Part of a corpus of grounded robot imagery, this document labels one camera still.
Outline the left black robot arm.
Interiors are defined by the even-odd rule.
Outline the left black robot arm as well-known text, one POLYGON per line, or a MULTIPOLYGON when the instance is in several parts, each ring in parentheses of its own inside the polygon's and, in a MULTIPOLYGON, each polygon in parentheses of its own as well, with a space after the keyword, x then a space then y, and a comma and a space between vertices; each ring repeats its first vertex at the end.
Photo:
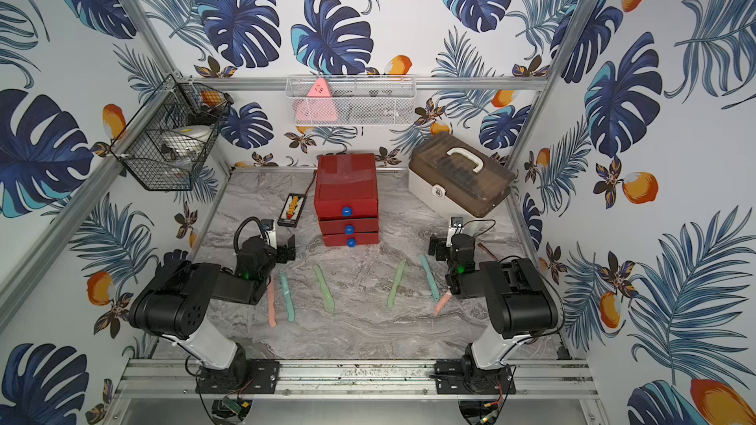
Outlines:
POLYGON ((251 359, 243 346, 227 338, 206 318, 212 300, 255 306, 267 302, 269 326, 277 326, 274 269, 296 259, 295 236, 277 244, 275 224, 246 218, 232 238, 236 266, 194 263, 178 256, 163 261, 153 279, 133 301, 131 327, 184 350, 197 363, 187 373, 197 394, 275 393, 281 365, 251 359))

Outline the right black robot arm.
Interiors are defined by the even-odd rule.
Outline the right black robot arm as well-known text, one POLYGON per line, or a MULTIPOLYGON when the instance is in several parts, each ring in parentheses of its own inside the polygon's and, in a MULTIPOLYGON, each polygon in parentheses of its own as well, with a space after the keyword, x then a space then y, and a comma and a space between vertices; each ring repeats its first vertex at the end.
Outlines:
POLYGON ((451 218, 445 236, 431 236, 428 255, 447 265, 447 291, 437 294, 434 313, 453 298, 482 299, 489 325, 459 360, 439 360, 431 378, 439 395, 508 395, 516 391, 507 363, 525 342, 558 329, 559 311, 533 263, 509 256, 478 263, 476 236, 462 218, 451 218))

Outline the teal fruit knife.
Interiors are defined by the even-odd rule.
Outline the teal fruit knife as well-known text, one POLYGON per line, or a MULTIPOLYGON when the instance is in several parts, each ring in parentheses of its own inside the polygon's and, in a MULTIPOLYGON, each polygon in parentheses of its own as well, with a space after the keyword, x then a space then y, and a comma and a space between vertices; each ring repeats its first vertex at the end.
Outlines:
POLYGON ((283 293, 283 299, 285 299, 285 308, 287 309, 287 320, 290 323, 295 321, 295 305, 293 305, 293 297, 291 296, 291 287, 289 286, 289 278, 284 272, 280 273, 281 287, 283 293))
POLYGON ((423 271, 425 272, 426 280, 429 285, 430 293, 432 296, 432 299, 435 302, 438 302, 440 300, 440 293, 438 290, 437 283, 435 281, 435 277, 433 275, 433 271, 430 267, 429 261, 425 255, 419 256, 419 261, 421 261, 421 267, 423 268, 423 271))

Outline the green fruit knife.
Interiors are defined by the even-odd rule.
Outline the green fruit knife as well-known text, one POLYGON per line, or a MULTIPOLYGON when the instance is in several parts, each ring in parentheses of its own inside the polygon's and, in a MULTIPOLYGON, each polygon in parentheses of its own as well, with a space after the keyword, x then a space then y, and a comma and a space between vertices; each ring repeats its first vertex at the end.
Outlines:
POLYGON ((399 265, 397 267, 396 273, 394 275, 392 287, 391 287, 391 290, 390 290, 390 293, 389 293, 389 296, 388 296, 388 300, 387 300, 387 307, 389 309, 393 309, 394 306, 395 306, 396 297, 397 297, 397 294, 398 294, 398 289, 399 289, 399 286, 402 283, 406 267, 407 267, 407 261, 406 260, 401 261, 401 263, 399 263, 399 265))
POLYGON ((330 314, 334 314, 336 310, 336 304, 335 304, 333 295, 330 291, 330 288, 327 285, 326 277, 324 276, 323 270, 319 265, 315 265, 314 271, 317 277, 317 281, 319 282, 319 285, 321 288, 321 293, 323 296, 325 309, 330 314))

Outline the red three-drawer cabinet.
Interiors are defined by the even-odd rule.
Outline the red three-drawer cabinet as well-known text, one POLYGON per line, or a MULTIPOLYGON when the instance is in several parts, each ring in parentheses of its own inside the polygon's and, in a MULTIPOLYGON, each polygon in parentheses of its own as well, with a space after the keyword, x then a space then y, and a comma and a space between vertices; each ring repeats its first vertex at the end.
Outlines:
POLYGON ((325 246, 356 248, 379 243, 374 156, 345 153, 319 157, 314 208, 325 246))

